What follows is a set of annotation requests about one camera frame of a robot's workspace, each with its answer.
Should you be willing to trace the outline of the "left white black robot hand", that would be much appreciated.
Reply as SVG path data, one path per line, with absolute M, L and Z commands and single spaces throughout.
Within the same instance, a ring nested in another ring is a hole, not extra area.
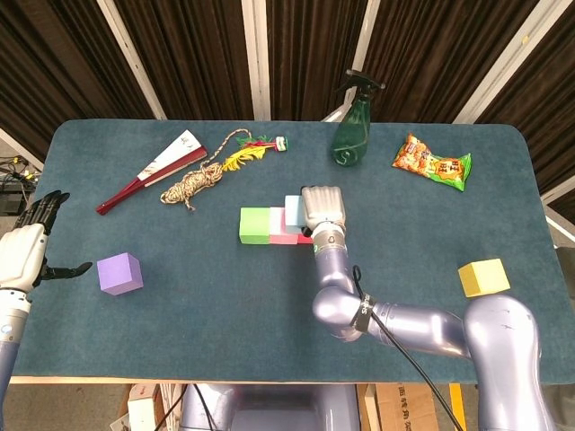
M 42 281 L 82 276 L 92 266 L 76 268 L 48 265 L 46 248 L 58 210 L 70 197 L 57 189 L 35 201 L 16 219 L 13 229 L 1 238 L 1 288 L 29 293 Z

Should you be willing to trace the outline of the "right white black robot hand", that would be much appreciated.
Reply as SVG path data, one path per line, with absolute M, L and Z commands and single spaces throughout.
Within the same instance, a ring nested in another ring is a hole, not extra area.
M 304 236 L 311 237 L 313 231 L 324 223 L 334 224 L 346 232 L 346 212 L 340 187 L 306 186 L 301 189 L 301 198 L 304 204 Z

